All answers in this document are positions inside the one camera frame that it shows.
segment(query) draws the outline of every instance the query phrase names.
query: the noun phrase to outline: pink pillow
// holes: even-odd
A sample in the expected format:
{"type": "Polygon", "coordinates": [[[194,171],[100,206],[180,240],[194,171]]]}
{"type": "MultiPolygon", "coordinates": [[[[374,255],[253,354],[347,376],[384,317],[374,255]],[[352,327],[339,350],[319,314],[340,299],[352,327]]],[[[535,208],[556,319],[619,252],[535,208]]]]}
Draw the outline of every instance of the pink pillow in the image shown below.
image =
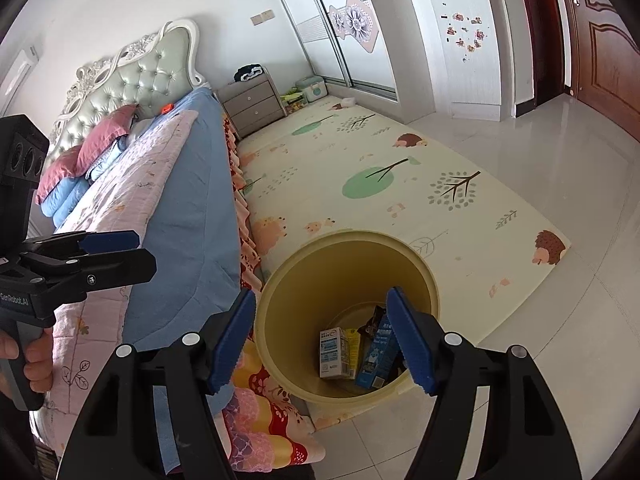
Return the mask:
{"type": "Polygon", "coordinates": [[[102,152],[111,146],[114,139],[129,133],[135,111],[136,105],[121,106],[94,126],[82,143],[76,164],[76,176],[86,173],[102,152]]]}
{"type": "Polygon", "coordinates": [[[76,162],[82,146],[74,146],[62,153],[40,177],[36,204],[40,205],[58,183],[68,176],[76,176],[76,162]]]}

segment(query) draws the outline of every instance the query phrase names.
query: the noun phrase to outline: blue bed sheet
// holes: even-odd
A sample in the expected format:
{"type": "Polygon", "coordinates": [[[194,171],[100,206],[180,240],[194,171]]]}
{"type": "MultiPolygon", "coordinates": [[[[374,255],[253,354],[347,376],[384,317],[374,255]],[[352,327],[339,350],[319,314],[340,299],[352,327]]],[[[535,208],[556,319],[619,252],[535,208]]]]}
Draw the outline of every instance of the blue bed sheet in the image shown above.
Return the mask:
{"type": "MultiPolygon", "coordinates": [[[[139,351],[197,332],[211,314],[228,310],[240,290],[240,241],[223,109],[209,89],[196,89],[150,128],[180,110],[196,110],[198,117],[142,244],[156,257],[158,272],[151,282],[133,286],[122,333],[123,342],[139,351]]],[[[231,396],[227,385],[208,397],[211,412],[219,412],[231,396]]],[[[162,460],[170,471],[178,455],[164,388],[154,389],[154,401],[162,460]]]]}

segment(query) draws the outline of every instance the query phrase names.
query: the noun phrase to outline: gray nightstand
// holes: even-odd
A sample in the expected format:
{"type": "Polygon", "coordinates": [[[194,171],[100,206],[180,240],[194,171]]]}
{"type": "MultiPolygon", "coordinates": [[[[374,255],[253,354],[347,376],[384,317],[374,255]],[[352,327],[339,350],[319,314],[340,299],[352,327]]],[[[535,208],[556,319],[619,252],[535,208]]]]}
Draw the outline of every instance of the gray nightstand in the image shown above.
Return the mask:
{"type": "Polygon", "coordinates": [[[240,139],[287,115],[266,72],[249,81],[219,88],[214,94],[236,127],[240,139]]]}

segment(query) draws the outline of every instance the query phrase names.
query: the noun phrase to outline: blue pillow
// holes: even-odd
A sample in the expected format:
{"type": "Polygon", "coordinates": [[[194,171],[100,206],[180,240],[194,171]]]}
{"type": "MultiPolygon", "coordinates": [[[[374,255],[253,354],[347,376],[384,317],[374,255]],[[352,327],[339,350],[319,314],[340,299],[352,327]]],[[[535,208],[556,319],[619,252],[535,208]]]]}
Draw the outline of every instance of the blue pillow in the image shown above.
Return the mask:
{"type": "Polygon", "coordinates": [[[89,184],[87,179],[78,179],[76,186],[71,190],[71,193],[69,193],[69,196],[66,197],[66,200],[58,208],[55,215],[53,215],[53,225],[56,226],[56,229],[65,222],[66,217],[68,217],[78,205],[78,202],[80,202],[80,199],[88,191],[90,186],[91,184],[89,184]]]}
{"type": "Polygon", "coordinates": [[[118,137],[113,144],[104,150],[86,172],[87,180],[95,182],[120,158],[127,149],[126,136],[118,137]]]}
{"type": "Polygon", "coordinates": [[[73,177],[68,176],[63,178],[55,188],[49,193],[44,199],[44,202],[40,205],[40,209],[42,209],[42,214],[44,216],[48,216],[51,218],[55,215],[56,211],[60,208],[62,203],[66,200],[66,197],[69,196],[69,193],[73,190],[73,188],[78,183],[78,180],[81,180],[82,177],[73,177]]]}

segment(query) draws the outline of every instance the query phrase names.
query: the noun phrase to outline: white box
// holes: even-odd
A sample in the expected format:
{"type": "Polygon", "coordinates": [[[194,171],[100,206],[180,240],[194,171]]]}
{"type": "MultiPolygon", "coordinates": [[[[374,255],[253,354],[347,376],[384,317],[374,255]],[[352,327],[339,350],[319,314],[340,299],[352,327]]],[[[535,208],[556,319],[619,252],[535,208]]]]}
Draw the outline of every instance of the white box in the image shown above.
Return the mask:
{"type": "Polygon", "coordinates": [[[349,343],[341,328],[320,333],[320,378],[343,379],[350,376],[349,343]]]}

